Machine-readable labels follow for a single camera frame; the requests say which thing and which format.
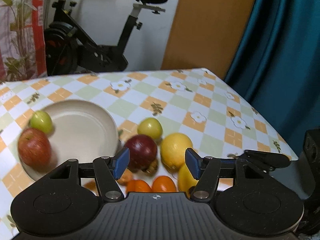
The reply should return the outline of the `green jujube on plate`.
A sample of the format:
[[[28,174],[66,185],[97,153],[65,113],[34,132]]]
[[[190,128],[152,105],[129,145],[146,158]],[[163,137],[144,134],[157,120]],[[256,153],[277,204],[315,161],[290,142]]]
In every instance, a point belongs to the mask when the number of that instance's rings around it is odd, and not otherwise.
[[[45,111],[35,111],[29,121],[29,126],[46,134],[49,134],[53,130],[52,119]]]

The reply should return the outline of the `orange tangerine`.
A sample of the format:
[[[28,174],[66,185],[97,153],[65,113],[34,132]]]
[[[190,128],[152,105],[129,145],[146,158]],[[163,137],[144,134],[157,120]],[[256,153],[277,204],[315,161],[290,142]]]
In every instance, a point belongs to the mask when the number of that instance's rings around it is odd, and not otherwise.
[[[131,180],[126,185],[126,193],[129,192],[152,192],[152,188],[149,184],[143,180]]]
[[[153,192],[176,192],[176,185],[169,176],[159,176],[152,183]]]

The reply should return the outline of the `printed plant backdrop curtain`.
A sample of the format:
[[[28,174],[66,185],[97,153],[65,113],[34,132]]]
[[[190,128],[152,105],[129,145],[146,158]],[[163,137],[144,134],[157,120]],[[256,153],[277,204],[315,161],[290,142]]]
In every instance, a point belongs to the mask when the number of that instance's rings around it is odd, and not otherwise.
[[[1,82],[47,74],[44,0],[1,0]]]

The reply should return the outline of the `yellow-green jujube on table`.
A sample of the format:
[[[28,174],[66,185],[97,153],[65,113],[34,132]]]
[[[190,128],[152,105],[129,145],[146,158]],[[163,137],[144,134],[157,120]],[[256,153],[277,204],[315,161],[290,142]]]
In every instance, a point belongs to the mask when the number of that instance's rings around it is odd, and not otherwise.
[[[146,118],[138,125],[137,133],[147,135],[153,140],[159,140],[163,134],[163,128],[157,119]]]

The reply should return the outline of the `beige round plate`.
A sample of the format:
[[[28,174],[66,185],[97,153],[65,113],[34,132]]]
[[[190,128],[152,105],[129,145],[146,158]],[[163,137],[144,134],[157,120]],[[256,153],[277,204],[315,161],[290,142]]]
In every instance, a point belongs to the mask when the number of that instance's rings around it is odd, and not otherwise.
[[[84,100],[65,100],[42,109],[53,121],[48,135],[52,147],[50,164],[33,169],[21,163],[34,181],[68,159],[91,163],[102,156],[114,156],[119,148],[119,135],[112,116],[102,107]]]

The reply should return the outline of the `teal curtain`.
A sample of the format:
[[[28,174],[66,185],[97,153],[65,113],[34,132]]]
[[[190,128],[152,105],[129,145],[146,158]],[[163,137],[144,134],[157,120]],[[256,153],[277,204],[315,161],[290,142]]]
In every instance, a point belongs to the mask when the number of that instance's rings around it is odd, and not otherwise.
[[[319,0],[255,0],[225,82],[300,154],[319,127]]]

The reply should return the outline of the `dark purple mangosteen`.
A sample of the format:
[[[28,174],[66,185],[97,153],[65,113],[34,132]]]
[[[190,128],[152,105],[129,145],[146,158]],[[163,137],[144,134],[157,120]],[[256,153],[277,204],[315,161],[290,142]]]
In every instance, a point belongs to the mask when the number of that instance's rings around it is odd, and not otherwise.
[[[148,135],[132,136],[124,146],[130,151],[128,168],[131,170],[144,170],[156,159],[157,144]]]

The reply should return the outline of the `small brown longan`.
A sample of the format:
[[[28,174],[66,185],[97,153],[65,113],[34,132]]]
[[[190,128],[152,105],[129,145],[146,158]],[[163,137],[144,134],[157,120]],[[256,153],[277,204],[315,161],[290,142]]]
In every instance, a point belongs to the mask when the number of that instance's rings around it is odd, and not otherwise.
[[[131,180],[133,180],[133,173],[127,168],[121,178],[117,180],[117,183],[121,186],[126,186]]]
[[[148,176],[153,176],[158,170],[158,159],[155,159],[148,168],[143,169],[143,173]]]

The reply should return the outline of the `large yellow lemon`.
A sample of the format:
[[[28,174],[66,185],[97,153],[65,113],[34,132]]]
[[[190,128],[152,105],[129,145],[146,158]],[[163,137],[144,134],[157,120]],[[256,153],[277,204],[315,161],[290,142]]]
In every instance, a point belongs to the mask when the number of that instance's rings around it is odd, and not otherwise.
[[[161,161],[170,170],[177,171],[185,163],[185,150],[193,148],[191,139],[183,133],[171,133],[160,145]]]

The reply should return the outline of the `black exercise bike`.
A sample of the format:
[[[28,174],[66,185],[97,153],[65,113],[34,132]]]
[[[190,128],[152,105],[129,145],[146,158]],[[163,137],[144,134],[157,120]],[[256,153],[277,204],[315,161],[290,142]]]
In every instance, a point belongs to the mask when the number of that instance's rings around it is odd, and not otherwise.
[[[128,61],[124,51],[133,29],[140,29],[138,21],[141,10],[151,10],[154,14],[165,12],[161,4],[168,0],[135,0],[131,14],[121,32],[118,43],[98,45],[72,18],[72,10],[65,9],[67,0],[52,3],[55,9],[52,23],[44,30],[46,47],[46,67],[49,76],[74,74],[78,67],[91,72],[122,72]]]

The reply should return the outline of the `orange wooden door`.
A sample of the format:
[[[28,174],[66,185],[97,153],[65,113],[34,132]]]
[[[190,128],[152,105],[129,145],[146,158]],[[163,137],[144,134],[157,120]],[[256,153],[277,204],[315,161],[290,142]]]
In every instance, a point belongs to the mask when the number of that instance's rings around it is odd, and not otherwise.
[[[223,79],[255,0],[178,0],[162,69],[204,67]]]

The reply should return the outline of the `checkered floral tablecloth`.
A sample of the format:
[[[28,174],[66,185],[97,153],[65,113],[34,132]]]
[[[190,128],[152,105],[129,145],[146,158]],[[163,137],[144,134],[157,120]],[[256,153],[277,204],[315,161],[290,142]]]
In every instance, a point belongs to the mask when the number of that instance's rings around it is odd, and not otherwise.
[[[34,111],[66,99],[107,110],[121,141],[148,117],[163,135],[180,132],[201,155],[225,158],[244,150],[297,155],[237,92],[205,68],[44,77],[1,84],[1,239],[17,233],[10,214],[13,198],[31,184],[15,149],[15,139]]]

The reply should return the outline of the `red apple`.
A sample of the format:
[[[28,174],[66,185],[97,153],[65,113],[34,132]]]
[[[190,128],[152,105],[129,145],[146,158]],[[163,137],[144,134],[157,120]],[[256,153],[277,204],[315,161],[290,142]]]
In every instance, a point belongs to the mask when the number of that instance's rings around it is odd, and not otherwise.
[[[44,132],[35,128],[25,129],[17,143],[18,155],[25,165],[41,168],[49,165],[52,152]]]

